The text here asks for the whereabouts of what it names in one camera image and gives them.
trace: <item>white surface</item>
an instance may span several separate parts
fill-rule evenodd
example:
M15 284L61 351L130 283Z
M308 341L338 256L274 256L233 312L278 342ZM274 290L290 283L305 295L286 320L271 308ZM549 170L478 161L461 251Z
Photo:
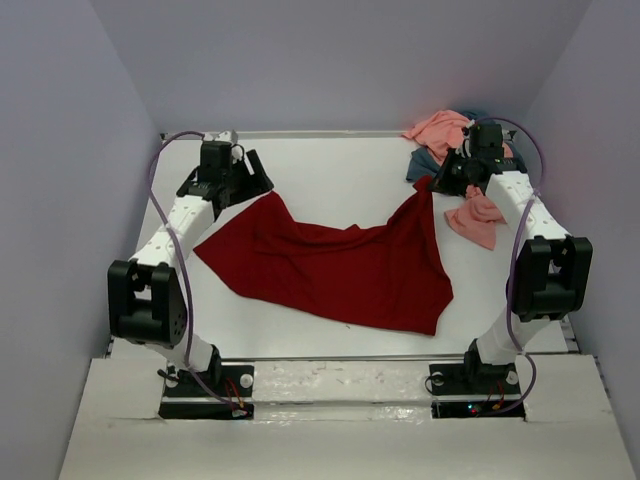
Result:
M535 388L525 400L529 422L580 422L596 418L613 420L593 357L588 355L536 355ZM516 360L523 388L531 382L531 365Z
M402 138L240 138L240 143L247 150L257 150L275 190L297 221L338 228L354 223L361 227L380 225L415 192L404 178L416 145ZM154 191L165 208L171 206L175 191L198 164L200 145L197 140L177 141L161 156ZM454 292L453 301L440 316L435 337L346 325L240 297L191 255L187 267L194 291L196 332L214 343L223 358L464 353L505 305L513 233L506 225L497 225L495 251L457 235L447 225L444 211L462 202L461 198L434 196L440 256ZM222 212L201 240L249 204ZM149 204L139 245L146 243L159 225ZM540 332L528 350L566 352L558 322ZM125 358L149 353L116 340L112 355Z
M256 362L256 402L431 403L424 361Z
M401 404L419 400L411 388L401 389L394 401L383 405L371 405L380 397L375 390L364 389L357 396L360 404L321 402L288 409L274 405L260 414L263 420L166 421L148 416L158 405L157 363L96 360L60 478L633 479L615 419L596 380L593 359L559 355L537 360L543 381L527 402L527 410L535 412L528 422L517 418L433 420L419 402L416 407ZM285 363L292 373L312 365L300 362L298 368L282 362L280 366ZM272 362L263 365L274 366ZM425 362L354 363L351 371L356 375L379 369L408 380L423 366ZM311 370L308 373L299 383L316 393L312 399L323 400L328 398L327 390L342 389L338 382L314 388L314 375ZM328 379L342 374L327 369L323 375ZM262 379L274 383L276 378L295 375L267 368ZM256 388L260 381L256 376ZM109 390L107 385L114 383L118 388ZM378 383L380 389L397 386ZM283 382L281 390L289 388L299 386ZM593 399L577 402L575 414L565 410L567 402L584 395ZM117 397L131 402L127 405ZM426 407L430 400L425 397ZM111 410L108 400L114 401ZM557 411L564 413L558 416Z

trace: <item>pink towel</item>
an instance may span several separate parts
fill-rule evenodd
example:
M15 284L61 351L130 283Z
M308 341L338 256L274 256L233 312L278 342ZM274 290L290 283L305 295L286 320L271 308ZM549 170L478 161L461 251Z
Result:
M469 119L464 115L453 110L440 110L402 136L427 147L436 163L442 166L447 150L458 148L462 143L462 127L468 123ZM513 156L508 145L503 143L502 146L506 157Z
M467 187L467 201L444 216L456 233L489 250L496 248L495 223L505 223L498 207L472 185Z
M468 123L467 117L453 110L440 110L402 136L427 147L435 162L442 166L449 148L457 148L462 143L462 127ZM513 156L508 145L503 143L502 146L506 157ZM472 185L467 187L464 205L448 210L445 217L458 234L489 250L496 246L495 222L504 223L498 207Z

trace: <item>gray wall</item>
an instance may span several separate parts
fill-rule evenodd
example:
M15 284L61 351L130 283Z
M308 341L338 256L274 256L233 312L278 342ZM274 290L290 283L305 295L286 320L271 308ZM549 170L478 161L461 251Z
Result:
M92 0L163 131L521 117L589 0Z
M545 202L594 245L587 296L573 326L584 350L600 357L640 473L638 22L637 0L595 0L526 124L548 157Z
M156 129L87 0L0 8L0 477L57 478Z

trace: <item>red cloth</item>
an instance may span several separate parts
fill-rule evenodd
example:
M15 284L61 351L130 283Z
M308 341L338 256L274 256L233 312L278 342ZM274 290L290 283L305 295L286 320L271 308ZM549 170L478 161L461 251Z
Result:
M239 295L369 327L434 335L453 299L433 224L429 177L386 225L297 223L275 192L195 248Z

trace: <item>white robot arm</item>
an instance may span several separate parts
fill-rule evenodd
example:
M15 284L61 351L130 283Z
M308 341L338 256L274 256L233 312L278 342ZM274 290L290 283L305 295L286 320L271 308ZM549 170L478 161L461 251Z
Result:
M185 362L188 315L178 281L180 262L169 229L188 257L220 212L273 189L255 152L236 144L235 132L203 141L200 165L178 189L174 204L151 239L128 261L116 260L107 274L111 333L160 353L178 369L220 375L217 348L197 335Z
M505 305L492 327L471 343L463 364L430 365L432 375L440 374L433 390L438 396L486 394L497 382L513 378L510 372L521 353L516 343L524 347L549 322L582 306L593 253L586 238L571 236L534 195L524 164L503 158L500 125L471 123L463 132L464 148L449 150L429 188L463 195L467 185L477 185L512 231L519 230L521 221L524 224L516 234L520 245L510 272L513 292L510 302L505 301L511 303L513 315L508 322Z

